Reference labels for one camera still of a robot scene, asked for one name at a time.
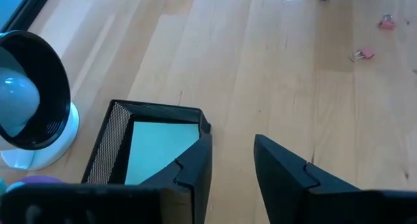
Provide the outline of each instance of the wood grain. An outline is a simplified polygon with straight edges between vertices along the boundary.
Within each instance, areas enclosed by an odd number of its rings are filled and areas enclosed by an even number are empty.
[[[263,133],[360,188],[417,190],[416,0],[49,0],[30,31],[65,65],[81,124],[30,174],[80,182],[111,99],[201,108],[213,125],[207,223],[268,223]],[[381,31],[384,13],[395,31]],[[350,62],[362,46],[372,60]],[[7,182],[25,172],[0,170]]]

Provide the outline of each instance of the mesh desk organizer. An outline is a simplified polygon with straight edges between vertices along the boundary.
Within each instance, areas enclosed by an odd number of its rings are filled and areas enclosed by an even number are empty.
[[[125,186],[135,121],[198,124],[199,139],[159,173],[140,185]],[[41,210],[36,223],[65,217],[77,220],[71,223],[202,224],[212,174],[210,127],[200,109],[112,100],[81,184],[33,185],[35,194],[25,188],[16,189],[16,195],[11,191],[3,201],[13,210],[2,206],[2,221],[25,223],[25,215],[14,214],[27,214],[26,208],[36,202]]]

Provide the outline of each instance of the sticky note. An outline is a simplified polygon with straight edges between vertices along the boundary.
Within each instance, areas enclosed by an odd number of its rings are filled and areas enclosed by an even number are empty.
[[[135,122],[126,185],[139,185],[199,139],[198,124]]]

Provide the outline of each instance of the desk fan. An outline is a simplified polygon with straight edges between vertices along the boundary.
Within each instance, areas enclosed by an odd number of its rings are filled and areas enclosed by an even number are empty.
[[[0,155],[5,166],[37,170],[72,144],[79,116],[60,58],[27,31],[0,33]]]

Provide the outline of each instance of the purple object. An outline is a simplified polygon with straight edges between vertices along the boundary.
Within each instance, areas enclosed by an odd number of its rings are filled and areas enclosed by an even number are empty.
[[[50,176],[42,176],[42,175],[34,175],[34,176],[27,176],[19,180],[19,182],[23,182],[26,184],[29,183],[63,183],[58,178],[50,177]]]

